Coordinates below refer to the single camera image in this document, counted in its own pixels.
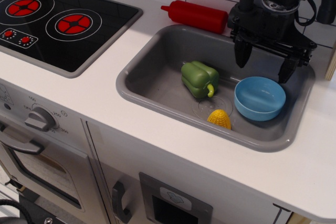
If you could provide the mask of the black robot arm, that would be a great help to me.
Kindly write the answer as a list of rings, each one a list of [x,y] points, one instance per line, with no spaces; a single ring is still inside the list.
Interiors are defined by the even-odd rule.
[[[303,35],[298,7],[302,0],[239,0],[231,9],[228,27],[234,42],[236,63],[243,68],[253,47],[281,56],[284,61],[278,73],[278,82],[286,83],[297,67],[307,66],[316,43]],[[313,9],[316,5],[308,0]]]

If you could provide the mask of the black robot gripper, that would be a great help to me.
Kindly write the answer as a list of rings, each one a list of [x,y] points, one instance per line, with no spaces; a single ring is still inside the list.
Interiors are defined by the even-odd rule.
[[[236,4],[229,13],[228,27],[232,29],[235,60],[243,68],[253,46],[284,57],[278,73],[278,83],[286,83],[297,66],[307,66],[316,43],[295,26],[295,16],[277,15],[253,5],[249,11]]]

